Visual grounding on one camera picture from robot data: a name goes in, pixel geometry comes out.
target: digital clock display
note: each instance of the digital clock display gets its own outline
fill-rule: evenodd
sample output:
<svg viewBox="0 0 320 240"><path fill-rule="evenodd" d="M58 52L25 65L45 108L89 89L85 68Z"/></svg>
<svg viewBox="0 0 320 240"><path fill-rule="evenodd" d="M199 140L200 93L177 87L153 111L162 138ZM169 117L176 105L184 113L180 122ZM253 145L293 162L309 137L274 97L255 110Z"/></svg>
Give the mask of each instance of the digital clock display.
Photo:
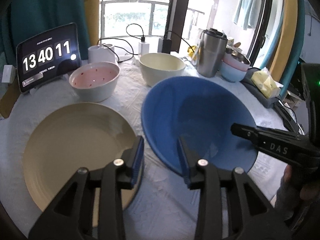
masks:
<svg viewBox="0 0 320 240"><path fill-rule="evenodd" d="M75 23L48 30L17 46L18 79L22 93L80 66Z"/></svg>

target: tissues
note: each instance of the tissues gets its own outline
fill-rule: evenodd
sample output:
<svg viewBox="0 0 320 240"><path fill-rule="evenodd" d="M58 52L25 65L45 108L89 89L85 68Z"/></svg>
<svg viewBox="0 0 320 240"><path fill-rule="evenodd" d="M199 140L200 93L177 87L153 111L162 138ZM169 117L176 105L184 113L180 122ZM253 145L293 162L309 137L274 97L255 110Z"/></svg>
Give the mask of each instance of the tissues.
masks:
<svg viewBox="0 0 320 240"><path fill-rule="evenodd" d="M267 68L254 72L251 80L266 98L279 96L281 87L283 87L282 84L272 79Z"/></svg>

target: green curtain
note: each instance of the green curtain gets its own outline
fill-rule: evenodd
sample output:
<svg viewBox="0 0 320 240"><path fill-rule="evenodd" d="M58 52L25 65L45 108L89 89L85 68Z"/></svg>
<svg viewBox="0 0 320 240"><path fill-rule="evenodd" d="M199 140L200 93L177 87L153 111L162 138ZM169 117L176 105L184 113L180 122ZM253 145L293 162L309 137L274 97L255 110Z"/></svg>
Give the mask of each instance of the green curtain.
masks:
<svg viewBox="0 0 320 240"><path fill-rule="evenodd" d="M15 48L20 42L70 22L78 27L81 58L88 59L90 42L84 0L12 0L10 10L2 19L0 35L6 41L7 62L16 65Z"/></svg>

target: blue bowl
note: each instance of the blue bowl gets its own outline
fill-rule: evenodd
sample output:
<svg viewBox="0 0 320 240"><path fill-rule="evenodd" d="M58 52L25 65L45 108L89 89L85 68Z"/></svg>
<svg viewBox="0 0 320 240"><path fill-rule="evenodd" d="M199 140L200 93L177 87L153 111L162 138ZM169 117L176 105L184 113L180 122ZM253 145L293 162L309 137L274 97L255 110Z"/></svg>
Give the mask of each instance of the blue bowl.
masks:
<svg viewBox="0 0 320 240"><path fill-rule="evenodd" d="M244 79L246 71L236 69L227 63L221 62L219 69L221 76L229 82L239 82Z"/></svg>
<svg viewBox="0 0 320 240"><path fill-rule="evenodd" d="M221 169L248 172L258 155L250 141L230 131L235 122L256 126L248 109L231 92L202 78L172 77L156 84L143 102L141 122L153 152L179 175L180 135L190 149Z"/></svg>

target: towel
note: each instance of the towel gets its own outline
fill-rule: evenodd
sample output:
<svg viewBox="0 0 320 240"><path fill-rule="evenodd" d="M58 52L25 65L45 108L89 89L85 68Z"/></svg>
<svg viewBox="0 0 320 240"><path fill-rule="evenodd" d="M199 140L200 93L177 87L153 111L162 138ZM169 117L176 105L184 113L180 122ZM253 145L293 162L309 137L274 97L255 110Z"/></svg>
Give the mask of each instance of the towel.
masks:
<svg viewBox="0 0 320 240"><path fill-rule="evenodd" d="M244 30L255 28L259 15L260 0L238 0L233 22Z"/></svg>

